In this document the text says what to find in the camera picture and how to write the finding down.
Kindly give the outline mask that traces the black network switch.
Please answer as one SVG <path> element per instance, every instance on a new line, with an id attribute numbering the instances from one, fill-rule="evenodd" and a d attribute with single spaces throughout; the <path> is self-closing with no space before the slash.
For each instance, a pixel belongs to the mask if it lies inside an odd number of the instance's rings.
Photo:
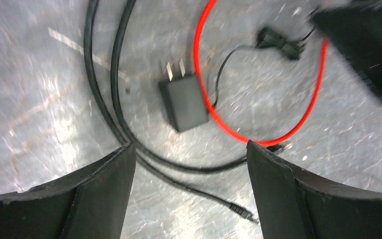
<path id="1" fill-rule="evenodd" d="M 382 0 L 351 0 L 323 8 L 310 21 L 382 104 Z"/>

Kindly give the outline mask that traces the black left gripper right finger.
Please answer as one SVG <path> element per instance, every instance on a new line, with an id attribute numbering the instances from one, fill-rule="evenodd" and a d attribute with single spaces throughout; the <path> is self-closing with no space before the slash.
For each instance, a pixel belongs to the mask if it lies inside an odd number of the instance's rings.
<path id="1" fill-rule="evenodd" d="M 314 174 L 247 143 L 247 167 L 266 239 L 382 239 L 382 193 Z"/>

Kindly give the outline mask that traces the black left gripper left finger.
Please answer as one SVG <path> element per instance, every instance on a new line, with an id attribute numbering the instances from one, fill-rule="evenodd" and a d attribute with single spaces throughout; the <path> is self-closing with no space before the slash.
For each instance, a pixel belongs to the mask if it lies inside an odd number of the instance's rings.
<path id="1" fill-rule="evenodd" d="M 24 193 L 0 195 L 0 239 L 118 239 L 136 168 L 133 144 Z"/>

